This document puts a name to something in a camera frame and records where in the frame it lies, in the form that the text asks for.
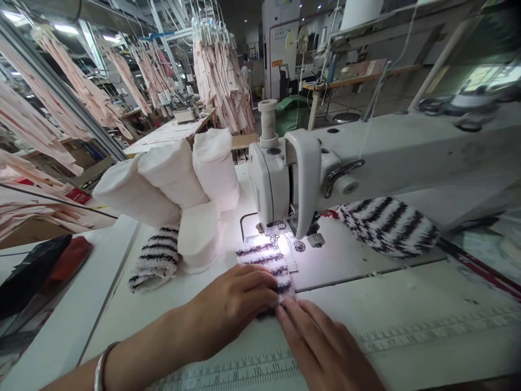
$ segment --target white fabric roll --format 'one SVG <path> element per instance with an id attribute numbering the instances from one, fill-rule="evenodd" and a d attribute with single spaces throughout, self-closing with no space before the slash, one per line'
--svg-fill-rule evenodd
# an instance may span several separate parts
<path id="1" fill-rule="evenodd" d="M 183 210 L 177 250 L 183 270 L 202 273 L 217 259 L 220 249 L 220 213 L 215 202 Z"/>
<path id="2" fill-rule="evenodd" d="M 139 175 L 137 166 L 141 157 L 137 155 L 110 167 L 92 195 L 112 209 L 150 226 L 178 225 L 179 207 Z"/>
<path id="3" fill-rule="evenodd" d="M 196 134 L 193 164 L 202 189 L 219 210 L 234 209 L 239 202 L 239 181 L 232 158 L 229 129 L 210 129 Z"/>
<path id="4" fill-rule="evenodd" d="M 181 209 L 209 202 L 195 175 L 186 139 L 152 148 L 139 161 L 139 173 Z"/>

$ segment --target striped fabric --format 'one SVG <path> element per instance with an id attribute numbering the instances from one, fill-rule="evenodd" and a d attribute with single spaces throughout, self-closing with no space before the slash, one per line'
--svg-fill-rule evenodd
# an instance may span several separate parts
<path id="1" fill-rule="evenodd" d="M 326 216 L 344 222 L 358 240 L 397 258 L 427 253 L 440 238 L 428 218 L 391 197 L 340 205 L 331 212 Z"/>
<path id="2" fill-rule="evenodd" d="M 164 226 L 148 239 L 129 279 L 132 292 L 157 288 L 175 275 L 180 260 L 178 235 L 178 226 Z"/>
<path id="3" fill-rule="evenodd" d="M 271 270 L 273 276 L 277 278 L 278 287 L 277 293 L 279 302 L 284 296 L 294 296 L 295 291 L 291 284 L 291 277 L 289 275 L 288 266 L 284 260 L 282 252 L 275 248 L 272 243 L 256 245 L 252 247 L 245 247 L 235 252 L 237 255 L 237 263 L 249 264 L 256 263 L 266 266 Z M 268 310 L 260 314 L 257 319 L 262 320 L 275 316 L 275 309 Z"/>

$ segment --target fluorescent light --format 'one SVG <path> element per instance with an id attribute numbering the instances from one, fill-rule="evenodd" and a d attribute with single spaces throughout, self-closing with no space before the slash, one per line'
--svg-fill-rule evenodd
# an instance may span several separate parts
<path id="1" fill-rule="evenodd" d="M 2 11 L 5 15 L 5 17 L 7 19 L 9 19 L 10 21 L 13 21 L 13 22 L 19 22 L 20 20 L 23 19 L 23 16 L 20 15 L 20 14 L 13 14 L 12 12 L 9 12 L 9 11 Z"/>
<path id="2" fill-rule="evenodd" d="M 78 30 L 76 30 L 74 27 L 66 26 L 64 24 L 55 24 L 54 28 L 58 31 L 62 31 L 64 33 L 74 34 L 78 35 Z"/>
<path id="3" fill-rule="evenodd" d="M 105 41 L 115 42 L 115 43 L 121 43 L 121 39 L 119 37 L 112 37 L 110 35 L 104 35 L 103 39 Z"/>

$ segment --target human hand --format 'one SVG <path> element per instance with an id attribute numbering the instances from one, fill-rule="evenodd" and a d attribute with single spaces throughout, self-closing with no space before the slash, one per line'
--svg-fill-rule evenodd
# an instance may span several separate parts
<path id="1" fill-rule="evenodd" d="M 385 391 L 346 326 L 311 301 L 286 297 L 283 304 L 277 319 L 311 391 Z"/>
<path id="2" fill-rule="evenodd" d="M 278 302 L 277 279 L 257 264 L 238 264 L 174 309 L 175 352 L 183 364 L 207 360 Z"/>

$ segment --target bracelet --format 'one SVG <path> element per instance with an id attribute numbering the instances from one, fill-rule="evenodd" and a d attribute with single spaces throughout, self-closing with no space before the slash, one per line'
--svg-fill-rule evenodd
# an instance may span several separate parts
<path id="1" fill-rule="evenodd" d="M 107 361 L 107 356 L 109 355 L 109 352 L 118 343 L 119 341 L 111 343 L 99 357 L 98 365 L 96 366 L 96 372 L 94 372 L 94 391 L 103 391 L 105 389 L 105 362 Z"/>

